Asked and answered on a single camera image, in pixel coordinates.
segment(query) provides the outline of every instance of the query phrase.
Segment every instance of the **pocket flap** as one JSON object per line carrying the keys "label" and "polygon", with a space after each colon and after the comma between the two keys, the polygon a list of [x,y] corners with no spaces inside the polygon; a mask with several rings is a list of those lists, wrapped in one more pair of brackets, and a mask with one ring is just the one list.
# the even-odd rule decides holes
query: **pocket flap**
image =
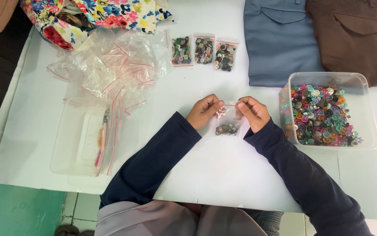
{"label": "pocket flap", "polygon": [[265,7],[262,7],[261,11],[270,19],[282,24],[300,21],[306,16],[305,12],[301,11],[276,10]]}
{"label": "pocket flap", "polygon": [[344,27],[360,35],[377,33],[377,19],[368,19],[341,13],[334,13],[334,17],[338,19]]}

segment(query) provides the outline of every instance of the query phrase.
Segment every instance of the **bag of metal buttons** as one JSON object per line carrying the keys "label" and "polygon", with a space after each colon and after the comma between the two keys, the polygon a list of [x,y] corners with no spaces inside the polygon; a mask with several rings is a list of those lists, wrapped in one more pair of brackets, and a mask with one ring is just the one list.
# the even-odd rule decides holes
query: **bag of metal buttons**
{"label": "bag of metal buttons", "polygon": [[193,69],[190,55],[190,37],[184,36],[172,39],[172,59],[173,68]]}
{"label": "bag of metal buttons", "polygon": [[235,61],[235,52],[238,48],[239,40],[228,38],[217,38],[216,57],[214,61],[215,69],[232,71]]}
{"label": "bag of metal buttons", "polygon": [[217,136],[236,136],[238,134],[242,113],[236,105],[237,102],[229,102],[216,112],[217,125],[215,133]]}
{"label": "bag of metal buttons", "polygon": [[214,34],[194,33],[194,61],[197,64],[213,63]]}

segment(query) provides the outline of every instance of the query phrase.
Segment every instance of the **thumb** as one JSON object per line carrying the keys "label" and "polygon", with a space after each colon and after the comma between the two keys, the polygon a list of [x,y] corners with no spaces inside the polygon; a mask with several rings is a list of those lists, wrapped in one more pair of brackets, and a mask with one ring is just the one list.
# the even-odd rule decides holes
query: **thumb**
{"label": "thumb", "polygon": [[253,112],[245,105],[243,102],[237,104],[238,109],[247,118],[250,125],[255,122],[258,118],[253,114]]}
{"label": "thumb", "polygon": [[205,114],[207,117],[212,117],[213,115],[215,115],[215,113],[221,108],[223,107],[223,105],[225,105],[225,103],[222,101],[222,100],[219,100],[217,102],[215,102],[211,107],[209,107],[207,110],[205,110]]}

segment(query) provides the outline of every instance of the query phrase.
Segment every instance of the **navy sleeve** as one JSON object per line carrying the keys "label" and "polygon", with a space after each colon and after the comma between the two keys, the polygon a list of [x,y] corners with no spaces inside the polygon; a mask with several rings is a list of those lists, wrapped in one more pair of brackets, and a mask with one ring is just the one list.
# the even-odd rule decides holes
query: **navy sleeve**
{"label": "navy sleeve", "polygon": [[356,200],[314,160],[285,140],[284,132],[271,119],[255,134],[250,129],[244,140],[275,168],[309,217],[316,236],[372,235]]}
{"label": "navy sleeve", "polygon": [[201,138],[175,112],[145,147],[123,164],[100,196],[100,209],[119,201],[140,205],[152,201],[165,176]]}

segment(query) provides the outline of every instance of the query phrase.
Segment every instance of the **container of buttons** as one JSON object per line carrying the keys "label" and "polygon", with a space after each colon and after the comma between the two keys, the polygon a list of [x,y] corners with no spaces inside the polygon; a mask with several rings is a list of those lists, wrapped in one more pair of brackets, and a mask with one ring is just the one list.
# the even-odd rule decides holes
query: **container of buttons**
{"label": "container of buttons", "polygon": [[287,140],[306,148],[372,150],[377,127],[366,78],[359,73],[299,72],[279,93]]}

